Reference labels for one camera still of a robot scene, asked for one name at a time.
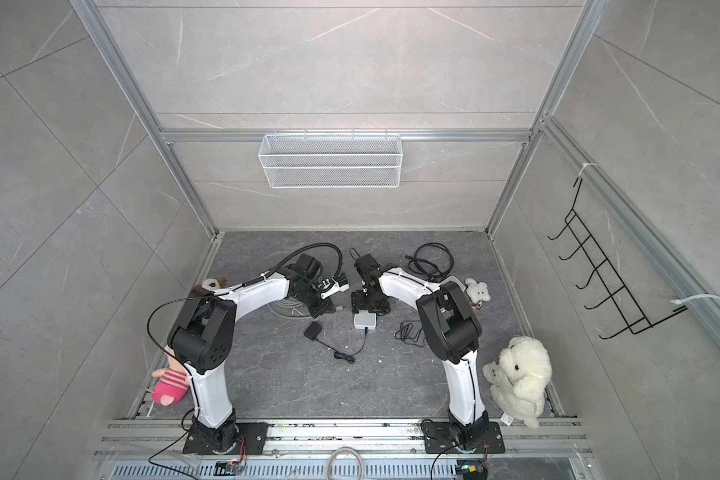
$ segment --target gray tile wall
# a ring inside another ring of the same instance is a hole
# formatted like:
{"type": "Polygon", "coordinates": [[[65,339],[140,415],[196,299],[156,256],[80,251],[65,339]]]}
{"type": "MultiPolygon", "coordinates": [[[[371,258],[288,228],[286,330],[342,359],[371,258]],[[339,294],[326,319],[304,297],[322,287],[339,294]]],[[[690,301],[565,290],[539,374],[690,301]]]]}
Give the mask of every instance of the gray tile wall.
{"type": "MultiPolygon", "coordinates": [[[[577,0],[99,5],[163,127],[201,129],[528,128],[580,12],[577,0]]],[[[223,230],[482,230],[519,145],[405,148],[397,189],[317,191],[270,189],[254,144],[180,146],[223,230]]]]}
{"type": "MultiPolygon", "coordinates": [[[[555,116],[720,294],[720,1],[614,0],[555,116]]],[[[575,178],[543,144],[496,239],[566,413],[582,416],[608,478],[720,478],[720,349],[688,312],[599,337],[622,320],[612,305],[583,308],[603,288],[574,288],[586,258],[559,260],[576,243],[547,238],[564,225],[575,178]]],[[[669,314],[671,289],[586,187],[577,211],[649,318],[669,314]]]]}
{"type": "Polygon", "coordinates": [[[145,136],[66,0],[0,2],[0,478],[86,475],[208,244],[145,136]]]}

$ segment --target wire basket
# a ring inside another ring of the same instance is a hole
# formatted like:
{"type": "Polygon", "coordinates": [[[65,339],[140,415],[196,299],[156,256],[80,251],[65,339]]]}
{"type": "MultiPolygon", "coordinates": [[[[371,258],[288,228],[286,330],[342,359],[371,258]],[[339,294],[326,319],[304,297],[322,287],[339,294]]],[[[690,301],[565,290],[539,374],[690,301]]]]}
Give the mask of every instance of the wire basket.
{"type": "Polygon", "coordinates": [[[403,149],[395,134],[268,134],[259,159],[272,188],[397,187],[403,149]]]}

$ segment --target plush toy tag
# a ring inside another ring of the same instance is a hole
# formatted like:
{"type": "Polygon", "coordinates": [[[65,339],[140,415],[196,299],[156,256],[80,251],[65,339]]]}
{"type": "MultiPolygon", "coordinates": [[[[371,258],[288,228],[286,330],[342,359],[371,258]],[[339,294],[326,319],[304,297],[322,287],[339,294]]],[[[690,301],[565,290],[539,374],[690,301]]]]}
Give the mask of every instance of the plush toy tag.
{"type": "Polygon", "coordinates": [[[503,424],[505,424],[506,426],[511,426],[513,420],[514,420],[514,417],[510,417],[506,413],[501,414],[501,422],[503,424]]]}

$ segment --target zip tie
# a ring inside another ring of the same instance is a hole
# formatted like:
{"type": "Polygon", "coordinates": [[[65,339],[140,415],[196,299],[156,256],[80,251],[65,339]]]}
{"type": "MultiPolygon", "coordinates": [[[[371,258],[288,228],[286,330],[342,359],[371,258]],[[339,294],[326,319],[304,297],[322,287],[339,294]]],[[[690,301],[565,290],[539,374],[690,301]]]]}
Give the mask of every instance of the zip tie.
{"type": "Polygon", "coordinates": [[[720,300],[720,295],[713,295],[711,293],[699,293],[698,295],[691,295],[691,296],[687,296],[686,298],[670,300],[670,302],[674,303],[675,305],[681,305],[685,302],[690,302],[692,300],[696,300],[697,298],[713,298],[716,300],[720,300]]]}
{"type": "Polygon", "coordinates": [[[587,167],[589,167],[590,165],[597,165],[597,164],[591,164],[591,163],[589,163],[589,162],[584,162],[584,163],[582,163],[582,164],[581,164],[581,170],[579,170],[579,174],[578,174],[577,176],[578,176],[578,177],[581,177],[581,174],[584,173],[584,169],[587,168],[587,167]]]}

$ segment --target white teddy bear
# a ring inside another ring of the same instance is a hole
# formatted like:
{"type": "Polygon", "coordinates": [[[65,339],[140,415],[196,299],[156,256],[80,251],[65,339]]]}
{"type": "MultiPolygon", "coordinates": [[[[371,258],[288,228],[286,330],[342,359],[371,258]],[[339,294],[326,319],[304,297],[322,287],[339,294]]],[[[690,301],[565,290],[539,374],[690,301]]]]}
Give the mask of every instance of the white teddy bear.
{"type": "Polygon", "coordinates": [[[474,278],[467,278],[464,283],[467,285],[467,296],[475,310],[480,310],[483,302],[490,300],[488,294],[488,284],[485,282],[478,283],[474,278]]]}
{"type": "Polygon", "coordinates": [[[509,348],[499,353],[499,364],[483,367],[483,375],[493,385],[490,395],[509,416],[531,428],[539,426],[538,416],[544,410],[544,388],[552,377],[547,349],[529,336],[516,336],[509,348]]]}

